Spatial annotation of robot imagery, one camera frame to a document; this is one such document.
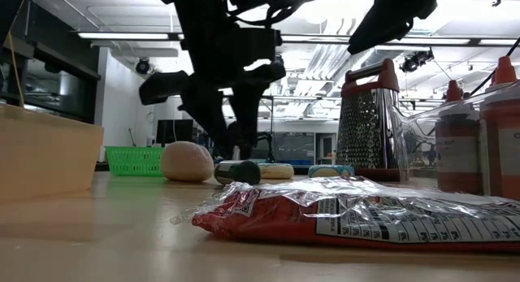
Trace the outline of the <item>metal box grater red trim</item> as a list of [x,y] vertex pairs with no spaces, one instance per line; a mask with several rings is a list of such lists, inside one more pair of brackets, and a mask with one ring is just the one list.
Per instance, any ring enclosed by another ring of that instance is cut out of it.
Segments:
[[351,166],[357,176],[371,180],[408,179],[399,91],[391,59],[346,73],[341,90],[338,164]]

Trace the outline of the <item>red snack bag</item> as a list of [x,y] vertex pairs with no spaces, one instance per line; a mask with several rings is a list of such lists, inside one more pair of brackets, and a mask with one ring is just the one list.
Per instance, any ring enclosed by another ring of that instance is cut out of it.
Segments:
[[171,219],[232,240],[520,254],[520,202],[361,176],[233,182]]

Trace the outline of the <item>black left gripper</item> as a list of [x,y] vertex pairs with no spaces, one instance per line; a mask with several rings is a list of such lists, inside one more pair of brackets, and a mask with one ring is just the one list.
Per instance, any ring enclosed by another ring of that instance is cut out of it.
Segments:
[[228,133],[248,159],[257,144],[260,89],[234,89],[229,98],[236,120],[228,128],[223,118],[223,94],[217,89],[242,84],[270,84],[286,75],[275,48],[282,44],[280,31],[273,28],[234,28],[220,33],[203,46],[181,46],[192,59],[193,73],[154,72],[139,88],[145,106],[163,103],[180,95],[180,111],[188,113],[208,133],[219,155],[228,158]]

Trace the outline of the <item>clear plastic tray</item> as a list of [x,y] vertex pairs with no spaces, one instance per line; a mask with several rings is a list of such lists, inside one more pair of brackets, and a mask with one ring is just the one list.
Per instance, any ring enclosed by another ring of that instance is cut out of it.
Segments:
[[[479,105],[485,99],[485,93],[462,100],[464,103],[472,104],[473,108],[479,113],[479,168],[482,176],[482,185],[483,173],[481,168]],[[410,160],[409,169],[415,176],[430,177],[437,180],[435,125],[439,119],[439,112],[448,108],[449,105],[445,103],[431,111],[405,118],[402,121],[402,129],[405,135],[405,143],[407,144],[407,152]],[[484,185],[483,192],[480,195],[491,196],[484,192]]]

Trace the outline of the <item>ceiling light strip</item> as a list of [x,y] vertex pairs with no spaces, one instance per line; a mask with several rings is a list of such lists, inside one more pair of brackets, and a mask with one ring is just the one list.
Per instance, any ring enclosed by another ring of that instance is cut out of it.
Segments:
[[485,47],[501,47],[512,46],[516,43],[516,39],[482,39],[479,44]]
[[438,37],[404,37],[400,40],[391,41],[392,44],[404,45],[466,45],[470,42],[464,38],[438,38]]
[[78,36],[90,40],[162,41],[169,39],[166,33],[78,33]]

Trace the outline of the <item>green food colouring bottle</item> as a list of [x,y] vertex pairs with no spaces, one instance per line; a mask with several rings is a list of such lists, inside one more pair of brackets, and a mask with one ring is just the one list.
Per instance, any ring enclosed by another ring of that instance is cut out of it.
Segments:
[[259,165],[249,160],[230,160],[218,163],[214,168],[214,177],[220,184],[232,182],[256,185],[261,180]]

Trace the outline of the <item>pink sugared toy bread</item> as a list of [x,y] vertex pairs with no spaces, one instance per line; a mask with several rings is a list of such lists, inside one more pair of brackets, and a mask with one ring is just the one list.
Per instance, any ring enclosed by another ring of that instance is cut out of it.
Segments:
[[160,171],[169,180],[199,183],[212,177],[214,162],[204,146],[177,141],[162,152]]

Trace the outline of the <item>orange translucent plastic bin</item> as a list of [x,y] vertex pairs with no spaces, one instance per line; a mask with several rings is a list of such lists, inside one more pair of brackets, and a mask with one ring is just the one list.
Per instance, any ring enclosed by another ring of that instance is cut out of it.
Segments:
[[0,203],[91,187],[101,126],[0,104]]

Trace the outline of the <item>green plastic basket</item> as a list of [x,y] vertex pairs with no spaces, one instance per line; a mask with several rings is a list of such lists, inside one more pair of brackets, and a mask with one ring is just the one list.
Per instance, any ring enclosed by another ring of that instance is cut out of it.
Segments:
[[114,176],[161,177],[161,147],[106,146],[110,173]]

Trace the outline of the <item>black monitor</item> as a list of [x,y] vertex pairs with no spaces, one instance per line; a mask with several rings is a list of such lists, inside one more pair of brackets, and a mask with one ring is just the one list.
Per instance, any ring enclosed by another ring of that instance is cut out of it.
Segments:
[[193,123],[192,119],[160,119],[156,142],[164,147],[176,141],[192,141]]

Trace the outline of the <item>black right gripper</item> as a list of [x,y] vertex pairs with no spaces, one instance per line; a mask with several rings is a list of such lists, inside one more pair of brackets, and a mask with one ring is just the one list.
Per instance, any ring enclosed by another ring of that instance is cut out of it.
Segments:
[[349,38],[349,53],[400,40],[410,31],[414,18],[424,20],[436,8],[437,0],[375,0],[375,14],[367,15]]

